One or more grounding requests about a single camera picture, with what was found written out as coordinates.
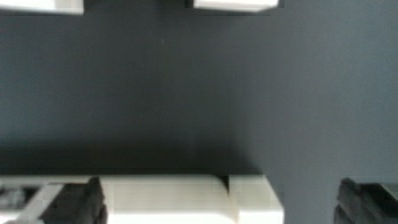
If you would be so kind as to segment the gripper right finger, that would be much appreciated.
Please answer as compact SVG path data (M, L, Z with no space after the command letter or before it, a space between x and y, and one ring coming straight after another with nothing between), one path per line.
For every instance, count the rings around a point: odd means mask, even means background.
M357 183L338 189L334 224L398 224L398 183Z

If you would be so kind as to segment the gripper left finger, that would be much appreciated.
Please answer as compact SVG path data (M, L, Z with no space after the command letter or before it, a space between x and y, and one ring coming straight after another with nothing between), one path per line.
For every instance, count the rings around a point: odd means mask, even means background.
M108 211L101 180L85 183L48 183L14 219L2 224L107 224Z

